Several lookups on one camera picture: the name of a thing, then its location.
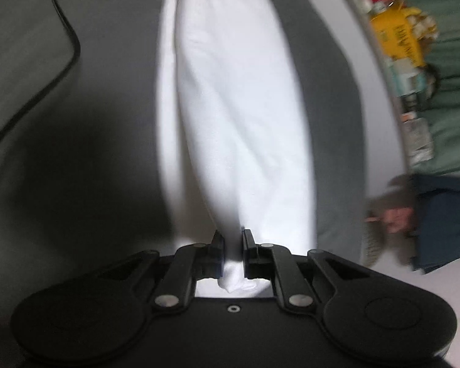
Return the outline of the teal white box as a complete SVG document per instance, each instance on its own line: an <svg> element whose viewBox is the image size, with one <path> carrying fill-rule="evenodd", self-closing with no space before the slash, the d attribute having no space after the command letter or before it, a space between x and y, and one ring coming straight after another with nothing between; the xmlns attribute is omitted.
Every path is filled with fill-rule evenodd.
<svg viewBox="0 0 460 368"><path fill-rule="evenodd" d="M387 65L398 96L406 97L413 94L426 96L429 90L428 78L422 67L415 67L409 58L389 59Z"/></svg>

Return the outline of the white garment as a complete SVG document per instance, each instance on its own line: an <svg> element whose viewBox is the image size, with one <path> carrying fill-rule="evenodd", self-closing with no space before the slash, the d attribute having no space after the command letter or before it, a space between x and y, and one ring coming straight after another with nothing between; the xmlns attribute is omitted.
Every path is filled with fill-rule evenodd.
<svg viewBox="0 0 460 368"><path fill-rule="evenodd" d="M272 0L163 0L156 104L176 244L225 242L223 275L197 295L269 295L244 276L242 230L296 254L316 246L311 136Z"/></svg>

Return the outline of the pink hanging cloth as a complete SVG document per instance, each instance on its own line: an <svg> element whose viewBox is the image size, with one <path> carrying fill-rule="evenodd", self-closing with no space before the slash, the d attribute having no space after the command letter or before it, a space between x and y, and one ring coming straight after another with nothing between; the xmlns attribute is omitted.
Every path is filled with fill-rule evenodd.
<svg viewBox="0 0 460 368"><path fill-rule="evenodd" d="M407 233L414 227L414 210L411 207L387 209L380 216L370 216L366 223L381 223L387 233Z"/></svg>

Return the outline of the grey bed sheet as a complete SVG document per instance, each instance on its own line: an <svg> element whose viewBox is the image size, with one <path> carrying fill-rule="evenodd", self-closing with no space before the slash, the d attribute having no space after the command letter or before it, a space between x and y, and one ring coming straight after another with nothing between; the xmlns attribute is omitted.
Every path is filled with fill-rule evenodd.
<svg viewBox="0 0 460 368"><path fill-rule="evenodd" d="M272 3L311 136L315 247L358 262L365 158L356 79L310 0ZM162 7L0 0L0 308L140 250L182 247L158 162Z"/></svg>

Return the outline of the clear plastic container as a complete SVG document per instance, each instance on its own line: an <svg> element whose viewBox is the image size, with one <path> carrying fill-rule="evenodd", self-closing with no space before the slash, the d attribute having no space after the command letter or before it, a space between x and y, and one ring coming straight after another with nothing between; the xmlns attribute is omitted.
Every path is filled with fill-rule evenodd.
<svg viewBox="0 0 460 368"><path fill-rule="evenodd" d="M435 156L429 124L424 118L407 120L402 124L410 166L431 160Z"/></svg>

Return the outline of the dark teal hanging jacket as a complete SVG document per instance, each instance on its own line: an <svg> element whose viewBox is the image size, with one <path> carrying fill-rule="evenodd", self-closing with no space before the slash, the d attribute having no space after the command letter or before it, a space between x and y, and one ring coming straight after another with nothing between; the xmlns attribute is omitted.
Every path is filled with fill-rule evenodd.
<svg viewBox="0 0 460 368"><path fill-rule="evenodd" d="M460 259L460 177L414 174L415 255L412 267L431 273Z"/></svg>

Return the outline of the woven grey basket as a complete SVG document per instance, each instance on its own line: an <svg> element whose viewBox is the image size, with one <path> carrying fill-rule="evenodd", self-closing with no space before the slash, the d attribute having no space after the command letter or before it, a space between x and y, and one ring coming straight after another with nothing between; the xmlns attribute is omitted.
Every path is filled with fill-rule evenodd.
<svg viewBox="0 0 460 368"><path fill-rule="evenodd" d="M361 264L372 268L387 245L387 231L383 221L384 206L379 198L368 200L365 223L365 235L362 241Z"/></svg>

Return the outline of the yellow cardboard box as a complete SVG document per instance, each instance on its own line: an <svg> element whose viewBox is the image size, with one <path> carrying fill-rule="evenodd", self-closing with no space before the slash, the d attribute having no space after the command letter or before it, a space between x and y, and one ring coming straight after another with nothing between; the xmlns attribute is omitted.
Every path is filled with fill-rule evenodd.
<svg viewBox="0 0 460 368"><path fill-rule="evenodd" d="M392 60L409 59L414 67L425 67L424 53L408 17L422 14L419 8L390 6L370 18L370 25L384 54Z"/></svg>

